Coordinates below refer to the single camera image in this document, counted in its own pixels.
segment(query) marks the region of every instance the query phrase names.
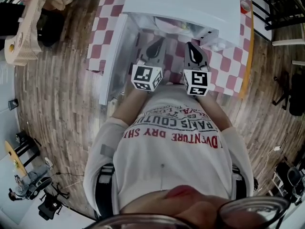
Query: glasses frame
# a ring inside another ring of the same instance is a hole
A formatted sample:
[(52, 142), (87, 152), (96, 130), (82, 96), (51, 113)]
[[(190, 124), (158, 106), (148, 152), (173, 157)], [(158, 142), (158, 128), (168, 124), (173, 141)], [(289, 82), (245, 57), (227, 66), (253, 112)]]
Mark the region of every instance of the glasses frame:
[[(279, 210), (276, 211), (276, 215), (269, 221), (254, 227), (253, 229), (265, 229), (271, 224), (275, 223), (278, 220), (278, 223), (276, 225), (276, 229), (278, 229), (284, 219), (284, 215), (287, 212), (290, 202), (282, 197), (270, 197), (270, 196), (256, 196), (256, 197), (247, 197), (242, 198), (239, 200), (230, 201), (228, 203), (223, 204), (221, 207), (219, 207), (217, 211), (217, 219), (216, 219), (216, 225), (217, 228), (228, 228), (228, 229), (234, 229), (233, 227), (227, 225), (222, 217), (221, 217), (221, 210), (230, 206), (231, 208), (250, 208), (251, 206), (256, 207), (263, 207), (263, 206), (271, 206), (275, 205), (279, 208)], [(134, 224), (135, 221), (137, 223), (142, 224), (151, 224), (151, 223), (162, 223), (162, 224), (170, 224), (170, 225), (176, 225), (180, 227), (185, 227), (186, 229), (198, 229), (196, 225), (193, 225), (192, 223), (183, 220), (183, 219), (177, 219), (175, 217), (167, 216), (167, 215), (160, 215), (160, 214), (149, 214), (149, 213), (133, 213), (133, 214), (120, 214), (115, 215), (113, 217), (96, 221), (93, 224), (89, 225), (85, 229), (92, 229), (95, 226), (104, 227), (104, 226), (114, 226), (115, 224)]]

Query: wooden plank floor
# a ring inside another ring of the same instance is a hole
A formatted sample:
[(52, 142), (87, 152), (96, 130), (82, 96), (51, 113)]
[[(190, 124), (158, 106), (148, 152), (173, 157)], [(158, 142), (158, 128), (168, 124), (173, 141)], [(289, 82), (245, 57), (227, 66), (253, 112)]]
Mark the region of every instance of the wooden plank floor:
[[(16, 66), (15, 92), (19, 100), (20, 126), (41, 144), (41, 157), (54, 163), (52, 173), (83, 175), (88, 150), (100, 125), (116, 107), (98, 104), (101, 79), (84, 68), (87, 46), (99, 0), (73, 0), (66, 10), (61, 41), (52, 48), (42, 47), (37, 61), (25, 67)], [(299, 36), (297, 27), (279, 30), (278, 39)], [(234, 126), (244, 137), (249, 150), (254, 175), (263, 169), (267, 153), (274, 146), (282, 152), (272, 152), (264, 173), (259, 177), (261, 194), (270, 188), (275, 165), (283, 154), (293, 161), (305, 139), (305, 117), (294, 117), (280, 105), (273, 106), (281, 89), (273, 76), (281, 71), (293, 73), (291, 60), (305, 61), (304, 46), (273, 47), (255, 35), (254, 58), (246, 96), (243, 100), (215, 93), (217, 102), (227, 112)], [(62, 187), (82, 177), (53, 176)], [(71, 198), (65, 203), (93, 216), (82, 189), (82, 182), (64, 191)]]

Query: checkered cloth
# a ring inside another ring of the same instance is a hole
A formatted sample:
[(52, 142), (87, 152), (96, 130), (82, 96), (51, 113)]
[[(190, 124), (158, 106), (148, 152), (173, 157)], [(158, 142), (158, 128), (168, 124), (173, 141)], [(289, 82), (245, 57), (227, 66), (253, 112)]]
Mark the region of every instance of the checkered cloth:
[[(122, 11), (125, 0), (100, 0), (94, 19), (90, 44), (88, 48), (87, 70), (103, 74), (108, 48), (112, 39), (113, 30), (118, 16)], [(211, 87), (213, 91), (238, 96), (244, 73), (246, 70), (251, 39), (252, 14), (241, 13), (240, 44), (239, 47), (213, 52), (203, 47), (209, 58), (211, 67)], [(139, 33), (136, 44), (137, 57), (141, 48), (154, 37), (159, 36), (158, 31), (143, 29)], [(184, 47), (185, 43), (195, 39), (177, 34), (166, 34), (166, 55), (164, 59), (164, 79), (173, 83), (182, 82)]]

